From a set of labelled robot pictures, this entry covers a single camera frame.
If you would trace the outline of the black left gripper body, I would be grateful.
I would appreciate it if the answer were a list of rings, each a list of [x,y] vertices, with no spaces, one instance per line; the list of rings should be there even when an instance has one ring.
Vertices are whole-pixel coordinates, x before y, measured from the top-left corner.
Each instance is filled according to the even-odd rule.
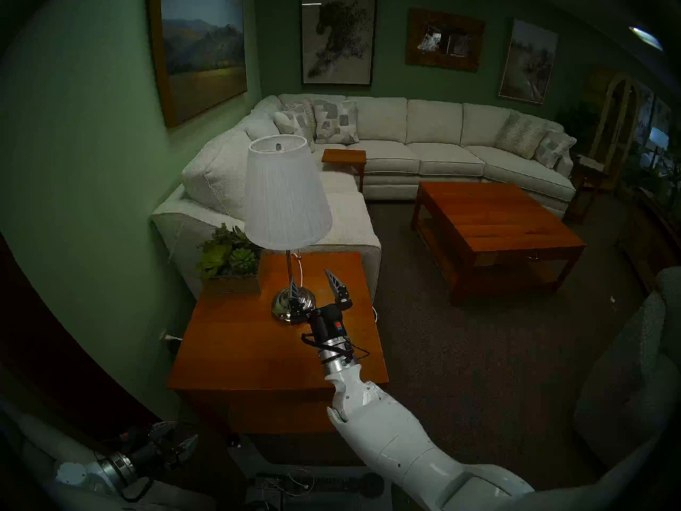
[[[131,462],[137,476],[171,471],[179,466],[179,456],[172,443],[173,432],[124,432],[121,453]]]

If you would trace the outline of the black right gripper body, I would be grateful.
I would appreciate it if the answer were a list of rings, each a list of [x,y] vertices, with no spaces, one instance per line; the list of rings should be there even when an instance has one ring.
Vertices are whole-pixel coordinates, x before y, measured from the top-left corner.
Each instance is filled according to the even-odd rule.
[[[343,322],[343,311],[352,308],[351,305],[327,304],[323,307],[309,311],[291,311],[291,324],[307,323],[311,333],[304,333],[300,336],[301,341],[314,348],[331,348],[330,342],[340,339],[342,342],[349,343],[348,333]]]

